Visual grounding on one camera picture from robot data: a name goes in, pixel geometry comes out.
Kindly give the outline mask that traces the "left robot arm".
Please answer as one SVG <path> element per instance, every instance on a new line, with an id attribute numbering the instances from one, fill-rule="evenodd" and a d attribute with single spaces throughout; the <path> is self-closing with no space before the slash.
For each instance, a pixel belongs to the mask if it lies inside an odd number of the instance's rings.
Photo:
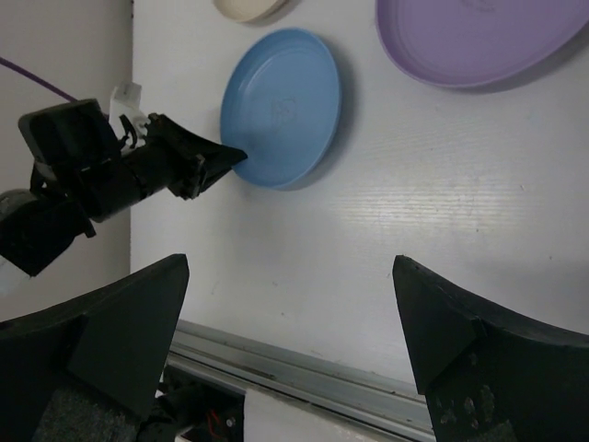
<path id="1" fill-rule="evenodd" d="M 192 200 L 245 160 L 163 114 L 120 117 L 116 135 L 95 99 L 18 121 L 34 165 L 29 187 L 1 195 L 1 293 L 39 275 L 95 224 L 163 189 Z"/>

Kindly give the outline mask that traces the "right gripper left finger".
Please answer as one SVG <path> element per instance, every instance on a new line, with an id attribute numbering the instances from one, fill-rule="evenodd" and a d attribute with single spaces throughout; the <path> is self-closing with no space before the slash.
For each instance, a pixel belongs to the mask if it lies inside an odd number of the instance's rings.
<path id="1" fill-rule="evenodd" d="M 113 284 L 1 324 L 4 441 L 134 441 L 189 282 L 173 254 Z"/>

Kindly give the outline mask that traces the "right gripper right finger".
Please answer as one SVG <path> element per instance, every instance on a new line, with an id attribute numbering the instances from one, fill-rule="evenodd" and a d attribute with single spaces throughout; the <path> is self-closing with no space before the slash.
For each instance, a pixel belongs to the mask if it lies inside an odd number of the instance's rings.
<path id="1" fill-rule="evenodd" d="M 392 278 L 437 440 L 587 440 L 587 335 L 502 307 L 406 256 Z"/>

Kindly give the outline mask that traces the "blue plate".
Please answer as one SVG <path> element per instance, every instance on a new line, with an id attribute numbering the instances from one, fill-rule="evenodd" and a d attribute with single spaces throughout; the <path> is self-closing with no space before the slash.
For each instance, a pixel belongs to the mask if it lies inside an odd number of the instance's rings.
<path id="1" fill-rule="evenodd" d="M 247 156 L 235 173 L 268 189 L 303 179 L 328 152 L 341 103 L 339 69 L 319 36 L 299 28 L 267 34 L 239 60 L 222 100 L 221 142 Z"/>

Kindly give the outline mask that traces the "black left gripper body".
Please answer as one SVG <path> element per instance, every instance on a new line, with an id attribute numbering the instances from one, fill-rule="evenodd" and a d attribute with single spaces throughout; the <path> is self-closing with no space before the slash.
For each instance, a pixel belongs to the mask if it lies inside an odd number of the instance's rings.
<path id="1" fill-rule="evenodd" d="M 205 140 L 182 128 L 167 116 L 120 116 L 127 149 L 123 170 L 131 175 L 138 198 L 169 189 L 184 200 L 205 190 Z"/>

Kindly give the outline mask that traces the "cream plate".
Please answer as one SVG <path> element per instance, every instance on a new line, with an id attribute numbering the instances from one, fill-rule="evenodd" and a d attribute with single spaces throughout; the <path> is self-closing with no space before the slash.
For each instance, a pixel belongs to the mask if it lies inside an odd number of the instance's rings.
<path id="1" fill-rule="evenodd" d="M 252 26 L 279 21 L 300 4 L 299 0 L 213 0 L 213 6 L 224 18 Z"/>

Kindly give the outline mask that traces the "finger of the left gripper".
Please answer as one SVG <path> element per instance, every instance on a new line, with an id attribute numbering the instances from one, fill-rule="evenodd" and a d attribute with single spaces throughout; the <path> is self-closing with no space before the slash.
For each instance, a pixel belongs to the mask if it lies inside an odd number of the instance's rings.
<path id="1" fill-rule="evenodd" d="M 235 165 L 248 158 L 240 149 L 201 138 L 197 148 L 196 193 L 203 193 L 224 177 Z"/>

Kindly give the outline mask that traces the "purple plate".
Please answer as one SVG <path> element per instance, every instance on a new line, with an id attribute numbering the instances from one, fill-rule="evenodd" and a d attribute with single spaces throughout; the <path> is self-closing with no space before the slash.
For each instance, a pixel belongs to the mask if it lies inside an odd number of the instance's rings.
<path id="1" fill-rule="evenodd" d="M 585 1 L 378 1 L 392 63 L 437 87 L 487 86 L 543 62 L 588 24 Z"/>

